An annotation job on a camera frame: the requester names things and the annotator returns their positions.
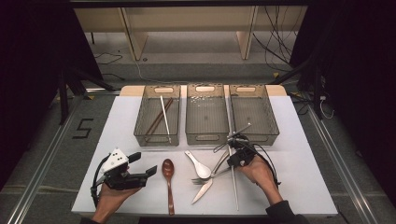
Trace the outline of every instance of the white spoon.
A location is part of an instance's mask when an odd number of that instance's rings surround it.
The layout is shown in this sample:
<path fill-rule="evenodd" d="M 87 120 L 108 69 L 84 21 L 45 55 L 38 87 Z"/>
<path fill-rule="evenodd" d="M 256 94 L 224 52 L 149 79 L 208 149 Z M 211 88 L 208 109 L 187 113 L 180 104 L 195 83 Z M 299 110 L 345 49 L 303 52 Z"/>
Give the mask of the white spoon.
<path fill-rule="evenodd" d="M 210 169 L 207 166 L 205 166 L 205 165 L 201 164 L 200 162 L 198 162 L 198 160 L 196 160 L 195 157 L 192 156 L 190 151 L 187 150 L 184 153 L 186 153 L 186 155 L 189 156 L 190 159 L 192 160 L 192 162 L 194 163 L 195 171 L 197 172 L 199 177 L 201 177 L 201 178 L 210 177 L 211 171 L 210 171 Z"/>

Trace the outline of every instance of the clear plastic bin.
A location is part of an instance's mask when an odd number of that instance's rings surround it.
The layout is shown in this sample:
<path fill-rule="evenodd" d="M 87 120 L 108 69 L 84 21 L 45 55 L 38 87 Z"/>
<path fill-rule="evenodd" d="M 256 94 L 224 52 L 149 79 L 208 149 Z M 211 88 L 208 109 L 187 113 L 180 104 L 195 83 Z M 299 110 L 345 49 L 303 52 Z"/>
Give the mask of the clear plastic bin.
<path fill-rule="evenodd" d="M 187 86 L 186 136 L 189 145 L 218 145 L 230 132 L 222 84 Z"/>
<path fill-rule="evenodd" d="M 230 85 L 230 97 L 233 114 L 233 131 L 245 129 L 250 143 L 271 146 L 277 136 L 274 112 L 264 85 Z"/>
<path fill-rule="evenodd" d="M 163 117 L 161 96 L 163 97 L 169 135 Z M 145 87 L 136 125 L 134 126 L 134 136 L 139 146 L 178 146 L 179 105 L 179 85 Z"/>

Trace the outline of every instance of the white tabletop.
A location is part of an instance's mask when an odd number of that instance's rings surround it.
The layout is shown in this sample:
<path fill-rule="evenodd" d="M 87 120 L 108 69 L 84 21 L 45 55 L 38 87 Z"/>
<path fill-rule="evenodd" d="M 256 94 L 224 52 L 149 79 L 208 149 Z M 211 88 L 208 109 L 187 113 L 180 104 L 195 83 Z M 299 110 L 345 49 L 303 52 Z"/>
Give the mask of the white tabletop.
<path fill-rule="evenodd" d="M 275 164 L 280 193 L 290 202 L 296 214 L 335 216 L 337 211 L 308 145 L 304 130 L 289 96 L 270 96 L 280 135 L 270 147 L 264 147 Z M 72 211 L 82 215 L 95 211 L 91 197 L 91 184 L 99 162 L 115 147 L 127 156 L 142 152 L 139 161 L 130 163 L 130 173 L 144 173 L 157 165 L 157 174 L 148 179 L 147 186 L 130 197 L 119 209 L 119 214 L 133 216 L 168 216 L 167 185 L 161 172 L 165 159 L 175 165 L 172 179 L 175 213 L 181 217 L 241 217 L 265 215 L 269 206 L 259 187 L 242 174 L 235 172 L 239 210 L 236 210 L 231 173 L 216 177 L 212 187 L 197 203 L 191 204 L 200 186 L 191 183 L 197 175 L 191 160 L 184 154 L 190 150 L 198 161 L 213 168 L 223 153 L 213 153 L 213 146 L 187 145 L 185 134 L 186 99 L 181 99 L 179 146 L 140 147 L 134 137 L 141 97 L 118 96 L 109 113 L 106 126 L 93 154 L 90 167 L 82 182 Z"/>

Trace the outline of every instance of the tape mark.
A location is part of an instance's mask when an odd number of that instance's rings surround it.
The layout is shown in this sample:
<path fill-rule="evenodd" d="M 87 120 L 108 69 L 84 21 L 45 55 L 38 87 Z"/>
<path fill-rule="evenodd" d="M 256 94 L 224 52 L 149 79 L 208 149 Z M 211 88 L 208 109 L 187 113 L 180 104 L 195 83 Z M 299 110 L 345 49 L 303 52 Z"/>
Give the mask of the tape mark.
<path fill-rule="evenodd" d="M 84 121 L 93 121 L 93 119 L 82 119 L 82 120 L 79 122 L 77 131 L 86 131 L 86 133 L 85 133 L 84 136 L 73 136 L 73 139 L 88 138 L 88 136 L 90 135 L 90 132 L 91 132 L 91 129 L 92 129 L 92 128 L 81 128 L 82 123 L 83 123 Z"/>

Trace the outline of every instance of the hand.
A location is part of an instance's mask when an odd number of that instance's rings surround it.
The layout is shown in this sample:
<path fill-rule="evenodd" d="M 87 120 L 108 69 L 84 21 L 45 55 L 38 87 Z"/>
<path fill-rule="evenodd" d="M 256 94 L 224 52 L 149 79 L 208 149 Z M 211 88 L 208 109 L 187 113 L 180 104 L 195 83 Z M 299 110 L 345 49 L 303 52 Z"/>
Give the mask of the hand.
<path fill-rule="evenodd" d="M 272 172 L 262 158 L 256 155 L 249 165 L 239 166 L 237 170 L 241 171 L 252 183 L 257 184 L 264 191 L 271 205 L 283 201 L 274 182 Z"/>
<path fill-rule="evenodd" d="M 107 184 L 103 183 L 99 195 L 99 203 L 92 220 L 98 223 L 106 223 L 111 215 L 120 208 L 122 203 L 139 190 L 141 188 L 124 190 L 110 189 Z"/>

